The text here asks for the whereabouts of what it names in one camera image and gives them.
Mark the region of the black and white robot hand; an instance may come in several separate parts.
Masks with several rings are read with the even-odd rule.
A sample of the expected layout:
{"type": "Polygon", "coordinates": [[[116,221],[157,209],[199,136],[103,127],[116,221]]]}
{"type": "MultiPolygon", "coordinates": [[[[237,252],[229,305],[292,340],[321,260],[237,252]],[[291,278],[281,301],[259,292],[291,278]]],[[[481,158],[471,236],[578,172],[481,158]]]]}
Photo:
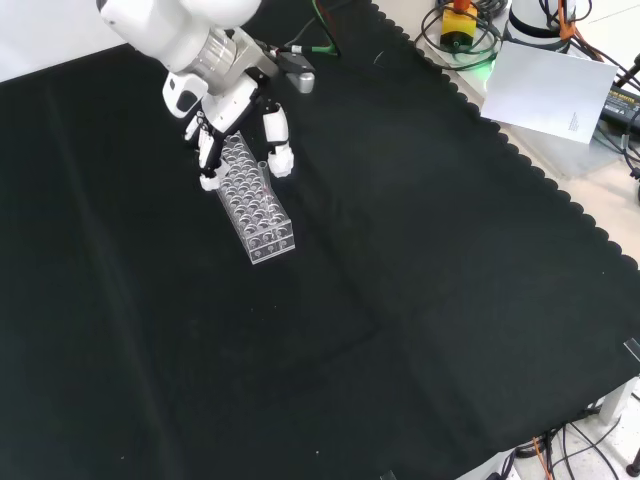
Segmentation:
{"type": "Polygon", "coordinates": [[[207,82],[197,75],[168,73],[162,94],[174,117],[191,118],[184,139],[197,147],[203,190],[209,192],[221,187],[230,171],[222,158],[224,142],[256,112],[262,117],[270,173],[277,178],[291,174],[294,153],[286,112],[279,103],[263,99],[258,82],[248,74],[241,75],[225,93],[212,95],[207,82]]]}

